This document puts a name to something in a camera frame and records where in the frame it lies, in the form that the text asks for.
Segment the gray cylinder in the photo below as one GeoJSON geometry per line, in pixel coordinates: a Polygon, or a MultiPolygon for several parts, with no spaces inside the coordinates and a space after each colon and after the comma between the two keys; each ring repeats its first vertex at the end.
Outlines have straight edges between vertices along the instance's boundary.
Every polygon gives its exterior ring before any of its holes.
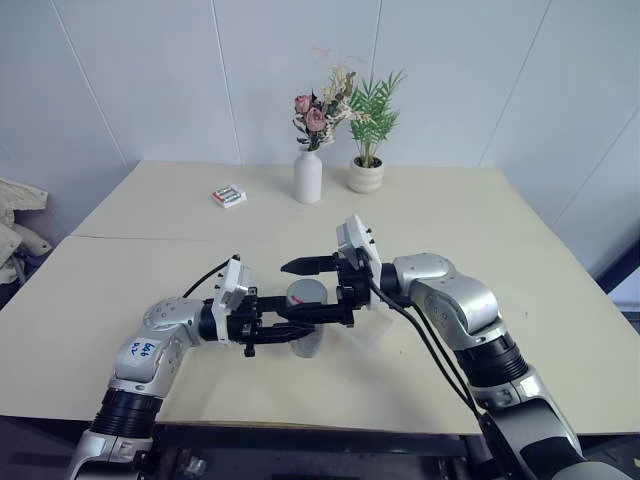
{"type": "MultiPolygon", "coordinates": [[[[287,304],[298,305],[300,303],[319,302],[327,303],[327,289],[317,280],[304,278],[293,282],[287,289],[287,304]]],[[[320,348],[324,325],[317,325],[314,332],[306,337],[289,342],[293,352],[302,358],[313,357],[320,348]]]]}

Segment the black cable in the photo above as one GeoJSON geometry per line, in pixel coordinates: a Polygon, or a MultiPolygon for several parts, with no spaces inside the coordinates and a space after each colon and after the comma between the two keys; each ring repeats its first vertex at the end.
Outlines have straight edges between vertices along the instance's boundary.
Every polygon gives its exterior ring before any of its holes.
{"type": "Polygon", "coordinates": [[[471,396],[471,392],[469,391],[469,388],[467,387],[467,383],[464,381],[464,379],[460,375],[460,372],[458,372],[458,369],[453,364],[453,361],[451,360],[451,357],[448,355],[447,351],[442,346],[442,342],[437,337],[435,331],[433,330],[433,327],[431,326],[431,323],[429,322],[429,320],[427,319],[425,314],[422,313],[422,310],[420,310],[420,307],[418,307],[418,305],[416,305],[416,303],[413,302],[413,301],[411,302],[411,306],[413,307],[413,309],[416,311],[416,313],[418,314],[418,316],[422,320],[422,323],[424,323],[424,326],[427,329],[427,331],[429,332],[429,335],[431,335],[431,340],[433,340],[433,343],[436,344],[436,347],[440,351],[440,354],[444,358],[445,362],[447,362],[447,365],[449,365],[449,368],[451,369],[451,371],[455,375],[456,379],[458,380],[458,383],[462,387],[462,390],[464,391],[464,393],[467,396],[467,399],[469,400],[469,402],[468,402],[469,406],[473,410],[473,413],[476,416],[476,418],[478,418],[480,416],[480,413],[478,413],[478,409],[476,408],[476,404],[473,401],[473,397],[471,396]]]}
{"type": "Polygon", "coordinates": [[[389,307],[391,309],[395,310],[400,315],[402,315],[407,320],[409,320],[411,325],[413,325],[413,328],[415,328],[416,331],[418,332],[418,335],[420,336],[420,339],[422,340],[422,342],[425,344],[425,346],[429,350],[429,353],[431,354],[431,357],[433,357],[433,361],[438,366],[438,369],[440,370],[440,373],[442,373],[442,376],[445,378],[447,383],[449,383],[451,388],[453,388],[453,390],[458,394],[460,399],[464,402],[464,404],[467,407],[469,407],[471,412],[477,418],[477,411],[474,409],[474,406],[472,404],[470,404],[470,402],[467,399],[467,397],[465,397],[465,395],[458,388],[458,386],[455,384],[455,382],[453,381],[453,379],[451,378],[449,373],[446,371],[446,369],[442,365],[442,362],[440,361],[440,358],[438,358],[438,355],[436,354],[436,351],[434,350],[433,345],[431,345],[431,342],[429,342],[429,339],[425,335],[424,330],[422,330],[422,328],[420,328],[420,324],[418,323],[418,321],[413,317],[413,315],[411,315],[409,312],[407,312],[404,308],[402,308],[400,305],[398,305],[396,302],[394,302],[391,298],[389,298],[382,290],[380,290],[380,288],[373,281],[373,278],[369,278],[369,286],[371,287],[371,290],[373,290],[373,292],[378,297],[380,297],[380,299],[382,301],[384,301],[387,305],[389,305],[389,307]]]}
{"type": "Polygon", "coordinates": [[[198,280],[196,283],[194,283],[193,285],[191,285],[191,288],[189,288],[189,290],[187,290],[186,292],[184,292],[184,295],[182,295],[182,298],[187,298],[189,295],[191,295],[193,293],[193,291],[198,288],[200,285],[202,285],[202,282],[204,282],[207,278],[209,278],[211,275],[213,275],[214,273],[219,272],[220,270],[222,270],[224,267],[227,266],[227,264],[229,263],[229,260],[224,261],[223,263],[221,263],[220,265],[218,265],[216,268],[214,268],[213,270],[211,270],[210,272],[205,273],[200,280],[198,280]]]}

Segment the pink rose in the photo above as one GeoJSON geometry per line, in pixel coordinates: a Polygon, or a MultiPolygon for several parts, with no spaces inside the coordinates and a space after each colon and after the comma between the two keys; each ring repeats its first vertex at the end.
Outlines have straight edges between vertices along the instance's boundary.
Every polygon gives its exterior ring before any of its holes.
{"type": "Polygon", "coordinates": [[[319,132],[323,130],[327,124],[324,119],[324,114],[315,107],[307,112],[305,121],[310,132],[319,132]]]}
{"type": "Polygon", "coordinates": [[[311,106],[311,95],[298,95],[296,97],[296,112],[307,113],[311,106]]]}

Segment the white wall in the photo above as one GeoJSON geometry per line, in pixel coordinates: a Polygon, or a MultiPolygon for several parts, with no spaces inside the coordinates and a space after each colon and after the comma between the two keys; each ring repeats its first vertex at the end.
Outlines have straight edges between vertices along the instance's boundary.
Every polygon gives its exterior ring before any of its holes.
{"type": "MultiPolygon", "coordinates": [[[[0,174],[51,192],[31,221],[60,239],[140,159],[290,164],[293,96],[332,62],[364,77],[404,68],[387,163],[500,167],[597,275],[640,235],[638,9],[4,0],[0,174]]],[[[345,130],[321,155],[354,154],[345,130]]]]}

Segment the small box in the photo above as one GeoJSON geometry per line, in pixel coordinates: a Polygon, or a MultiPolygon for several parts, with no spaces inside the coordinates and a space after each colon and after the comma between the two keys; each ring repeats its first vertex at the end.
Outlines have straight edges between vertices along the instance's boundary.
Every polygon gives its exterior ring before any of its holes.
{"type": "Polygon", "coordinates": [[[222,207],[229,208],[247,199],[247,193],[236,185],[227,185],[211,193],[213,199],[222,207]]]}

